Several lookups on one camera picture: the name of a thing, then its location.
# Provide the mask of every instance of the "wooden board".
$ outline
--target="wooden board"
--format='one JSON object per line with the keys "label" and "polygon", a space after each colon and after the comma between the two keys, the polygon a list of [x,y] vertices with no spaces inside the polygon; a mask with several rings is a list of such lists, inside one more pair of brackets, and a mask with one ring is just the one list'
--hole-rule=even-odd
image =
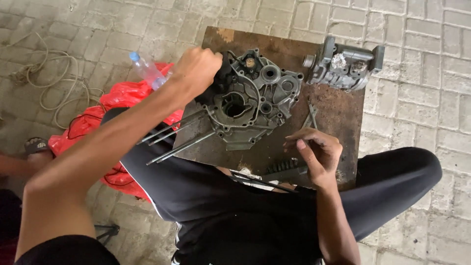
{"label": "wooden board", "polygon": [[[248,49],[259,48],[260,54],[280,68],[302,72],[308,76],[308,68],[302,67],[303,58],[306,54],[315,54],[319,44],[208,27],[202,47],[213,51],[231,50],[238,56]],[[271,164],[283,159],[299,157],[297,151],[284,153],[282,144],[285,136],[302,127],[309,113],[307,101],[311,99],[311,103],[319,110],[316,115],[318,129],[336,136],[343,145],[338,169],[342,175],[342,182],[351,182],[356,176],[364,98],[365,90],[345,93],[326,85],[306,85],[303,82],[300,100],[291,109],[292,117],[270,135],[262,137],[251,149],[226,151],[225,142],[219,136],[213,135],[176,156],[234,170],[247,167],[253,174],[263,175]],[[198,109],[195,103],[190,103],[185,108],[184,116]],[[210,130],[209,118],[195,122],[191,128],[178,133],[175,147]]]}

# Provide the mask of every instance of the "sandal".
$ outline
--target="sandal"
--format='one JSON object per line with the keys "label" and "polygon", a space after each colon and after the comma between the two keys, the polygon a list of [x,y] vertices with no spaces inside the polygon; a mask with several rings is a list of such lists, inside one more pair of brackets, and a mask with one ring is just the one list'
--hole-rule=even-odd
{"label": "sandal", "polygon": [[24,150],[26,151],[27,155],[36,154],[47,150],[52,153],[51,149],[49,148],[48,141],[40,137],[33,137],[26,140],[26,142],[24,142]]}

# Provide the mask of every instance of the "concrete paver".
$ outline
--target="concrete paver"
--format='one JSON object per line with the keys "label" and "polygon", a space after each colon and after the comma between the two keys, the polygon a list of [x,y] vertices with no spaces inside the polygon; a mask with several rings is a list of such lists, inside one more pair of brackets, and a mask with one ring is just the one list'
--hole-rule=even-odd
{"label": "concrete paver", "polygon": [[[50,49],[80,59],[84,82],[106,91],[116,82],[138,80],[129,70],[130,50],[175,62],[187,47],[201,45],[209,25],[317,43],[332,34],[337,42],[368,49],[385,45],[383,71],[366,88],[359,156],[413,145],[435,152],[444,175],[411,209],[363,240],[364,264],[467,263],[471,6],[466,1],[0,0],[2,45],[38,32]],[[52,125],[53,112],[39,106],[41,89],[8,80],[11,72],[38,60],[25,52],[43,49],[31,35],[0,52],[2,151],[18,152],[29,136],[60,132]],[[34,78],[45,81],[50,74],[56,72],[43,70]],[[62,94],[60,88],[48,92],[46,103],[57,104]],[[82,105],[61,112],[60,124]],[[168,264],[176,230],[150,204],[100,183],[87,204],[97,223],[123,227],[108,246],[122,264]]]}

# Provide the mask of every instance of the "hand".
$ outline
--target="hand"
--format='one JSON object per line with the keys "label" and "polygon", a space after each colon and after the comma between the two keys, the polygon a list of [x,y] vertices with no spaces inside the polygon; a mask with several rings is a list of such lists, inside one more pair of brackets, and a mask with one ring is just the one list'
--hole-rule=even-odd
{"label": "hand", "polygon": [[221,68],[222,55],[200,47],[187,49],[178,63],[172,67],[169,81],[179,82],[176,91],[183,104],[189,103],[203,93],[213,82],[216,72]]}
{"label": "hand", "polygon": [[339,164],[342,145],[339,139],[313,128],[302,128],[286,137],[285,151],[296,146],[308,164],[312,183],[320,188],[337,187],[335,171]]}

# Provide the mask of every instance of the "white rope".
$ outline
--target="white rope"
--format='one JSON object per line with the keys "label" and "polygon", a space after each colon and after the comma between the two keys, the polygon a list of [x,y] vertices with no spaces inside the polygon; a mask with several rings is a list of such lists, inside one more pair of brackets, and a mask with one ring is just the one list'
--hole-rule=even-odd
{"label": "white rope", "polygon": [[[100,101],[96,98],[93,98],[93,97],[90,97],[90,90],[92,89],[95,89],[95,90],[99,90],[101,92],[101,94],[98,96],[98,97],[101,97],[105,92],[99,88],[89,88],[87,87],[86,84],[83,83],[83,81],[80,81],[79,80],[79,63],[77,61],[77,59],[73,56],[70,56],[68,55],[66,52],[64,51],[60,51],[60,50],[49,50],[49,47],[47,46],[47,44],[44,42],[44,40],[41,38],[41,36],[39,36],[38,33],[34,32],[36,35],[38,35],[39,39],[41,40],[41,43],[44,45],[44,47],[46,48],[46,50],[38,50],[38,51],[32,51],[32,52],[28,52],[28,53],[45,53],[45,56],[44,56],[44,59],[40,62],[40,63],[36,63],[36,64],[29,64],[29,65],[25,65],[23,67],[21,67],[17,72],[13,72],[10,74],[10,77],[12,78],[12,80],[16,83],[16,84],[31,84],[32,86],[36,87],[36,88],[44,88],[44,90],[42,91],[40,97],[39,97],[39,105],[41,106],[41,108],[45,109],[45,110],[55,110],[55,113],[54,113],[54,117],[53,117],[53,123],[59,127],[59,128],[62,128],[62,129],[67,129],[67,127],[64,127],[62,125],[60,125],[58,122],[57,122],[57,116],[59,114],[59,112],[61,111],[61,109],[71,103],[71,102],[74,102],[76,100],[81,100],[81,99],[86,99],[87,100],[87,106],[89,106],[90,104],[90,100],[92,101],[95,101],[97,102],[97,105],[100,104]],[[7,48],[7,47],[11,47],[15,44],[17,44],[18,42],[20,42],[21,40],[27,38],[28,36],[30,36],[32,33],[29,33],[27,34],[26,36],[22,37],[21,39],[15,41],[14,43],[11,43],[7,46],[3,46],[3,47],[0,47],[0,49],[4,49],[4,48]],[[56,57],[51,57],[51,58],[48,58],[49,54],[50,53],[55,53],[55,54],[59,54],[59,56],[56,56]],[[34,74],[36,72],[38,72],[39,70],[42,69],[42,67],[44,66],[44,64],[47,62],[47,61],[52,61],[52,60],[59,60],[59,59],[64,59],[64,58],[67,58],[69,59],[67,61],[67,66],[65,67],[64,69],[64,72],[60,75],[59,78],[57,78],[56,80],[52,81],[51,83],[49,84],[46,84],[46,85],[39,85],[39,84],[34,84],[31,80],[30,80],[30,74]],[[69,69],[71,63],[74,63],[75,64],[75,68],[76,68],[76,73],[75,73],[75,78],[73,79],[69,79],[69,78],[64,78],[64,76],[66,75],[67,73],[67,70]],[[72,85],[69,89],[69,91],[66,93],[66,95],[61,99],[61,101],[54,107],[46,107],[44,105],[44,95],[49,91],[49,89],[59,83],[59,82],[72,82]],[[86,97],[79,97],[79,98],[75,98],[75,99],[69,99],[71,93],[74,91],[75,89],[75,86],[79,84],[81,85],[81,88],[84,89],[87,93],[87,96]]]}

